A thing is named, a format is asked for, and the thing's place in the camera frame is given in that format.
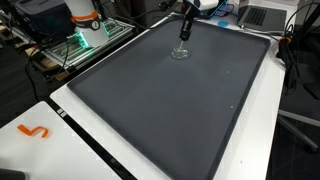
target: dark gray mat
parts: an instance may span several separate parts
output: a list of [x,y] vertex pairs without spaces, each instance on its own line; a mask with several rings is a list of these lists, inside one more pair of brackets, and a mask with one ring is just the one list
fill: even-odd
[[173,179],[212,179],[269,40],[195,23],[192,56],[174,60],[181,21],[152,30],[68,84]]

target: laptop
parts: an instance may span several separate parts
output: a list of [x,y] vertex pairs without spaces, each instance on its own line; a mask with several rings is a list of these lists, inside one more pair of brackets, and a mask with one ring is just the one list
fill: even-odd
[[240,0],[238,25],[249,29],[283,32],[287,11],[250,5],[250,0]]

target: glass base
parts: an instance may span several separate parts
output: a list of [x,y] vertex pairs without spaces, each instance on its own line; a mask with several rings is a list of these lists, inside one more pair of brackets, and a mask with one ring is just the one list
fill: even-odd
[[187,49],[174,48],[171,52],[171,57],[177,60],[187,59],[191,56],[191,52]]

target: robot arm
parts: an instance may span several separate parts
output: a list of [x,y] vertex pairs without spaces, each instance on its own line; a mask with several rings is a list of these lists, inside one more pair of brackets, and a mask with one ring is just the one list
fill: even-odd
[[182,41],[188,41],[191,34],[191,27],[195,17],[201,11],[209,10],[218,6],[218,0],[186,0],[188,9],[184,15],[184,21],[181,28],[180,38]]

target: table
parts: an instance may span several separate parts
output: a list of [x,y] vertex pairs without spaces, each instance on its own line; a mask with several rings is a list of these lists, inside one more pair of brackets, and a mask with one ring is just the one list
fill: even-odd
[[[288,17],[296,9],[274,2],[265,4],[288,9]],[[205,22],[217,24],[219,20],[215,17]],[[229,21],[229,28],[237,30],[235,17],[230,15],[223,20]],[[270,48],[260,67],[214,180],[265,179],[285,73],[281,60],[275,57],[275,49],[276,46]],[[50,97],[137,179],[169,179],[66,86]]]
[[[48,128],[33,137],[17,129]],[[40,102],[0,129],[0,168],[26,173],[30,180],[121,178],[53,111]]]

